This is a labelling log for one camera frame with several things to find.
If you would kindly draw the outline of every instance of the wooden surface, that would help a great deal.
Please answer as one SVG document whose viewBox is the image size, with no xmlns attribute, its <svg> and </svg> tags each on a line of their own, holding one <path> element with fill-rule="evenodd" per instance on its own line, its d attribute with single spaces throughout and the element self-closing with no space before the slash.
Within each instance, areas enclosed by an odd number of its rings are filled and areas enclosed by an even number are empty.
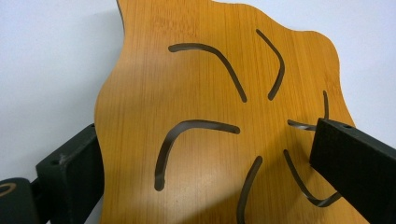
<svg viewBox="0 0 396 224">
<path fill-rule="evenodd" d="M 254 7 L 207 0 L 120 0 L 125 39 L 120 59 L 100 91 L 95 125 L 105 166 L 102 223 L 236 223 L 236 207 L 252 163 L 262 156 L 245 211 L 246 223 L 364 223 L 344 199 L 311 204 L 283 156 L 319 198 L 334 193 L 309 165 L 314 133 L 288 119 L 315 124 L 324 115 L 353 125 L 339 81 L 332 42 L 295 32 Z M 282 56 L 285 74 L 268 99 Z M 199 49 L 171 52 L 181 43 L 211 46 L 228 60 L 241 95 L 222 60 Z M 165 136 L 180 122 L 204 119 L 237 126 L 240 133 L 183 132 L 173 144 L 164 189 L 154 188 Z"/>
</svg>

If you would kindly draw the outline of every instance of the wooden board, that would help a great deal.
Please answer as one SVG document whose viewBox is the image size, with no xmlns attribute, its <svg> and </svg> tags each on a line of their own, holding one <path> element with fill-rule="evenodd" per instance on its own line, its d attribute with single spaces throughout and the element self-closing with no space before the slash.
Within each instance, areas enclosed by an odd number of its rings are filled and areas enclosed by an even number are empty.
<svg viewBox="0 0 396 224">
<path fill-rule="evenodd" d="M 328 38 L 289 30 L 246 5 L 119 6 L 124 45 L 95 108 L 106 181 L 102 223 L 236 223 L 258 156 L 246 223 L 366 222 L 344 199 L 326 208 L 310 203 L 283 155 L 288 149 L 314 195 L 334 193 L 309 165 L 314 133 L 288 125 L 316 124 L 324 91 L 330 119 L 353 125 Z"/>
</svg>

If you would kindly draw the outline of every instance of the curved cutout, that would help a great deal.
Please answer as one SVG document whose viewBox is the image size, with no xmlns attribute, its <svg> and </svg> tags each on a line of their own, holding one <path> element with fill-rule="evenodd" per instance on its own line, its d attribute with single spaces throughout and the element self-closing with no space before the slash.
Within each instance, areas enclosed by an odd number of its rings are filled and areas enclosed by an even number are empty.
<svg viewBox="0 0 396 224">
<path fill-rule="evenodd" d="M 172 145 L 181 133 L 187 131 L 188 129 L 194 128 L 210 129 L 227 133 L 240 133 L 238 127 L 226 123 L 203 119 L 190 119 L 180 122 L 166 135 L 165 139 L 163 140 L 163 145 L 161 146 L 160 153 L 158 154 L 158 159 L 155 166 L 154 182 L 154 188 L 157 191 L 161 191 L 165 187 L 165 169 L 166 163 L 168 162 L 169 153 L 172 149 Z"/>
<path fill-rule="evenodd" d="M 277 72 L 276 81 L 268 92 L 268 100 L 274 100 L 277 92 L 279 91 L 280 85 L 282 84 L 283 76 L 285 76 L 285 62 L 283 61 L 282 55 L 277 50 L 277 48 L 273 45 L 270 39 L 265 36 L 259 29 L 256 29 L 256 33 L 267 43 L 267 45 L 274 51 L 276 57 L 279 59 L 279 71 Z"/>
<path fill-rule="evenodd" d="M 329 118 L 329 99 L 327 98 L 327 92 L 323 91 L 323 102 L 324 102 L 324 117 L 325 119 Z M 288 124 L 294 128 L 302 129 L 306 131 L 316 131 L 317 126 L 312 124 L 305 124 L 294 121 L 292 119 L 288 119 Z"/>
<path fill-rule="evenodd" d="M 181 50 L 190 50 L 190 49 L 200 49 L 200 50 L 204 50 L 204 51 L 215 54 L 216 56 L 218 56 L 218 58 L 221 60 L 222 63 L 224 63 L 225 67 L 227 68 L 228 73 L 230 74 L 230 77 L 233 80 L 233 84 L 235 85 L 236 89 L 238 90 L 238 93 L 239 93 L 239 96 L 241 97 L 242 102 L 246 103 L 248 101 L 248 98 L 244 92 L 244 89 L 242 88 L 241 83 L 239 82 L 238 76 L 236 75 L 235 71 L 233 70 L 233 67 L 228 62 L 226 57 L 218 49 L 215 49 L 211 46 L 208 46 L 205 44 L 200 44 L 200 43 L 175 44 L 175 45 L 169 46 L 168 49 L 171 52 L 178 52 Z"/>
<path fill-rule="evenodd" d="M 241 190 L 241 195 L 239 196 L 238 206 L 236 207 L 236 221 L 238 224 L 245 223 L 245 207 L 248 202 L 248 193 L 250 192 L 251 186 L 253 185 L 254 178 L 262 165 L 262 157 L 258 156 L 254 160 L 247 173 L 247 178 L 245 179 L 244 186 Z"/>
<path fill-rule="evenodd" d="M 291 160 L 288 150 L 287 149 L 283 150 L 283 154 L 285 155 L 286 162 L 288 163 L 288 166 L 290 168 L 291 174 L 294 177 L 294 180 L 296 181 L 297 185 L 300 187 L 300 190 L 303 192 L 304 196 L 314 206 L 327 207 L 327 206 L 331 205 L 332 203 L 335 203 L 338 199 L 340 199 L 342 197 L 342 195 L 340 193 L 335 192 L 332 196 L 330 196 L 327 199 L 324 199 L 324 200 L 317 199 L 314 195 L 311 194 L 311 192 L 309 192 L 308 188 L 303 183 L 303 180 L 298 175 L 297 170 L 293 164 L 293 161 Z"/>
</svg>

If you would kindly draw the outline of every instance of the white wall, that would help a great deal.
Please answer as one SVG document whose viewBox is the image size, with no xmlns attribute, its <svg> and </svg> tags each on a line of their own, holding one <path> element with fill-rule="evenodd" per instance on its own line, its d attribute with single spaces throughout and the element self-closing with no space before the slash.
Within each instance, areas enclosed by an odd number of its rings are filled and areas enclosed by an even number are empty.
<svg viewBox="0 0 396 224">
<path fill-rule="evenodd" d="M 396 147 L 395 1 L 238 2 L 329 37 L 357 127 Z M 34 180 L 37 163 L 93 123 L 122 38 L 116 0 L 0 0 L 0 180 Z"/>
</svg>

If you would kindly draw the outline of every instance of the wood grain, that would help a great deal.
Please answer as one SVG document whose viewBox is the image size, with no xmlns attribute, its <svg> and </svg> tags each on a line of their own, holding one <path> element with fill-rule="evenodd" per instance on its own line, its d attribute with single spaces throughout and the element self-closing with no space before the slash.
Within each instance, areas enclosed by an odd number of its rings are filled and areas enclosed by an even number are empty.
<svg viewBox="0 0 396 224">
<path fill-rule="evenodd" d="M 252 163 L 263 162 L 245 211 L 246 223 L 364 223 L 344 199 L 317 208 L 301 193 L 283 156 L 289 150 L 307 187 L 334 193 L 309 165 L 313 132 L 288 119 L 316 124 L 324 114 L 353 125 L 332 42 L 295 32 L 258 9 L 208 0 L 120 0 L 125 38 L 120 59 L 97 98 L 95 125 L 105 166 L 102 223 L 236 223 L 239 194 Z M 285 75 L 268 99 L 279 59 Z M 246 93 L 243 103 L 224 63 L 199 49 L 170 52 L 180 43 L 218 49 Z M 157 158 L 168 132 L 184 120 L 232 124 L 240 134 L 190 129 L 170 152 L 162 191 L 154 188 Z"/>
</svg>

